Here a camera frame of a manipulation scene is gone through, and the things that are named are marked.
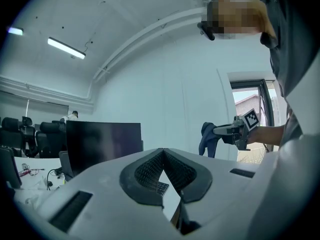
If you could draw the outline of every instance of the white table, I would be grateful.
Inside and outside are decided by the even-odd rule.
[[[65,177],[62,175],[58,179],[57,176],[53,176],[53,171],[51,172],[53,175],[49,174],[48,178],[48,180],[53,184],[52,187],[50,187],[51,191],[47,190],[47,186],[45,184],[48,172],[51,169],[61,167],[59,158],[15,157],[14,160],[18,172],[23,170],[22,164],[27,164],[30,166],[30,169],[44,169],[40,170],[37,175],[31,176],[27,174],[21,177],[22,185],[20,189],[15,190],[14,200],[16,202],[28,204],[33,209],[37,209],[37,207],[47,199],[57,187],[64,184]],[[169,187],[163,196],[163,213],[170,221],[178,207],[180,196],[177,194],[165,172],[162,172],[159,181],[169,184]]]

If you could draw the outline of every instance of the ceiling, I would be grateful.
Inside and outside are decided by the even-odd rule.
[[[13,24],[23,28],[23,36],[8,35],[0,74],[15,63],[32,69],[23,75],[26,82],[54,73],[89,86],[98,68],[132,36],[169,16],[203,6],[203,0],[32,0]],[[84,52],[85,59],[71,58],[48,45],[49,37]]]

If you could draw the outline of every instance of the forearm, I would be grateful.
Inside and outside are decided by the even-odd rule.
[[[284,134],[285,126],[258,126],[249,138],[251,142],[263,143],[266,145],[276,145],[279,146],[282,136]]]

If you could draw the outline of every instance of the fluorescent light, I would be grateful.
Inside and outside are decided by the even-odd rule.
[[[9,33],[19,35],[19,36],[22,36],[22,34],[24,33],[23,28],[8,27],[7,30]]]
[[[83,52],[78,51],[78,50],[72,48],[71,46],[64,44],[63,42],[60,42],[52,37],[48,38],[48,45],[54,46],[62,51],[65,51],[69,54],[72,54],[80,59],[84,59],[86,56]]]

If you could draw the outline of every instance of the black window frame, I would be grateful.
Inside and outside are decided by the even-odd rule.
[[[274,111],[272,107],[271,98],[269,95],[267,83],[265,79],[247,80],[247,81],[233,81],[230,82],[232,90],[245,88],[258,88],[259,101],[260,97],[265,108],[264,114],[267,120],[267,126],[275,126]],[[272,152],[274,145],[266,145],[266,152]]]

